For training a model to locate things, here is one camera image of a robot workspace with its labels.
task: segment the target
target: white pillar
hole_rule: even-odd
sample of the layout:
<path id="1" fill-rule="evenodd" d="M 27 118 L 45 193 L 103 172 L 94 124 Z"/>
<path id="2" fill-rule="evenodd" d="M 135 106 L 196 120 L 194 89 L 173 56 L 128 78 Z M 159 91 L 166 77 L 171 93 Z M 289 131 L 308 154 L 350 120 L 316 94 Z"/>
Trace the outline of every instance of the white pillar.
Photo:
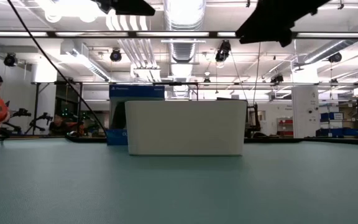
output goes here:
<path id="1" fill-rule="evenodd" d="M 57 71 L 46 61 L 42 59 L 38 64 L 32 66 L 32 81 L 33 82 L 55 82 L 57 80 Z M 55 99 L 56 99 L 56 85 L 40 85 L 38 95 L 37 117 L 44 113 L 50 116 L 55 114 Z M 36 134 L 47 134 L 49 125 L 46 120 L 37 121 L 37 126 L 45 128 L 46 131 L 41 133 L 38 129 Z"/>
<path id="2" fill-rule="evenodd" d="M 295 83 L 318 83 L 317 69 L 305 68 L 293 71 Z M 319 94 L 317 86 L 294 86 L 292 88 L 294 138 L 315 137 L 320 129 Z"/>

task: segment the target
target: ceiling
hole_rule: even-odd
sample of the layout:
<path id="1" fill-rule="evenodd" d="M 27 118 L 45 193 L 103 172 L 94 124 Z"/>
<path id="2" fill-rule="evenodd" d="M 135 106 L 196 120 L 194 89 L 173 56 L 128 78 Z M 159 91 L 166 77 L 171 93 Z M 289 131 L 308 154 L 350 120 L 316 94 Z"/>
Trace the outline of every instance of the ceiling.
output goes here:
<path id="1" fill-rule="evenodd" d="M 162 7 L 162 0 L 147 0 L 147 2 L 156 8 Z M 255 1 L 251 1 L 250 8 L 239 5 L 239 3 L 244 4 L 244 2 L 207 0 L 203 29 L 237 30 L 255 9 Z M 339 1 L 329 2 L 319 10 L 317 15 L 305 16 L 300 19 L 293 30 L 303 32 L 345 32 L 352 30 L 354 26 L 358 25 L 358 0 L 345 0 L 344 3 L 345 8 L 338 10 L 336 8 Z M 106 18 L 102 14 L 90 23 L 83 22 L 78 17 L 63 17 L 59 22 L 50 23 L 45 19 L 44 10 L 37 7 L 38 4 L 35 1 L 20 2 L 20 0 L 16 0 L 14 4 L 21 7 L 18 8 L 19 13 L 30 30 L 108 30 Z M 150 30 L 165 30 L 163 11 L 157 11 L 153 17 L 148 17 L 147 24 Z M 7 1 L 0 1 L 0 30 L 23 30 Z M 52 55 L 57 63 L 60 62 L 60 68 L 64 74 L 81 81 L 100 81 L 85 66 L 69 63 L 66 55 L 60 55 L 62 41 L 60 39 L 39 39 L 43 49 Z M 108 57 L 113 48 L 120 47 L 116 39 L 76 39 L 75 41 L 84 43 L 90 49 L 90 58 L 108 71 L 113 80 L 129 79 L 131 63 L 125 54 L 123 54 L 121 62 L 111 62 Z M 198 44 L 190 81 L 202 82 L 204 73 L 210 72 L 212 82 L 215 82 L 216 77 L 218 77 L 218 82 L 238 82 L 238 75 L 241 77 L 241 81 L 254 82 L 258 76 L 258 81 L 262 82 L 261 77 L 268 80 L 269 77 L 274 75 L 269 71 L 283 60 L 291 59 L 294 55 L 308 54 L 329 42 L 329 40 L 297 40 L 282 48 L 276 42 L 263 42 L 259 46 L 259 44 L 241 45 L 238 41 L 232 40 L 231 57 L 225 61 L 223 68 L 216 68 L 215 62 L 211 62 L 211 58 L 214 58 L 214 53 L 221 41 L 222 39 L 207 39 L 205 43 Z M 0 39 L 0 46 L 3 45 L 20 47 L 34 46 L 34 43 L 30 39 Z M 161 68 L 161 77 L 168 77 L 170 75 L 168 45 L 161 43 L 159 39 L 152 39 L 152 48 L 157 64 Z M 326 82 L 331 77 L 358 69 L 358 43 L 342 50 L 341 53 L 342 62 L 335 63 L 332 70 L 328 62 L 317 63 L 320 81 Z M 37 63 L 39 54 L 18 54 L 18 57 L 30 63 Z M 290 81 L 291 70 L 289 67 L 281 72 L 285 80 Z M 358 81 L 358 74 L 343 81 L 356 82 Z"/>

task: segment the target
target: white box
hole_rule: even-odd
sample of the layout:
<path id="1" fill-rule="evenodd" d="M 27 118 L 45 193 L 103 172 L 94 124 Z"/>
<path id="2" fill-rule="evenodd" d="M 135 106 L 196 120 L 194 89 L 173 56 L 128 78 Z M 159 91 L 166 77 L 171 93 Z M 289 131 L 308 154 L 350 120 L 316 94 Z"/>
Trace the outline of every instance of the white box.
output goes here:
<path id="1" fill-rule="evenodd" d="M 131 155 L 240 156 L 245 101 L 128 101 Z"/>

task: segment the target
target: table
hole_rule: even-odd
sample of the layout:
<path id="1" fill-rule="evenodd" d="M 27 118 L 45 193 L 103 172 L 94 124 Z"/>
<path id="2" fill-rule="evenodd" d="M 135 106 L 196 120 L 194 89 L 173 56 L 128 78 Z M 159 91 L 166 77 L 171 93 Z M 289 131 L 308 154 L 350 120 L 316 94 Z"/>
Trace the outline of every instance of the table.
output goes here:
<path id="1" fill-rule="evenodd" d="M 358 146 L 134 157 L 66 139 L 5 141 L 0 223 L 358 223 Z"/>

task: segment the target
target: desk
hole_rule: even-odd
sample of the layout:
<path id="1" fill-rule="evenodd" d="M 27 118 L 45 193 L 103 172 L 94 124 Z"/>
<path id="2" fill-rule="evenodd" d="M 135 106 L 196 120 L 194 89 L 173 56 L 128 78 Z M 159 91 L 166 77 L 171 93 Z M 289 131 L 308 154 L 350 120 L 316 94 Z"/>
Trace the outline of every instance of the desk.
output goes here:
<path id="1" fill-rule="evenodd" d="M 134 157 L 105 144 L 8 140 L 0 144 L 0 223 L 358 223 L 358 146 Z"/>

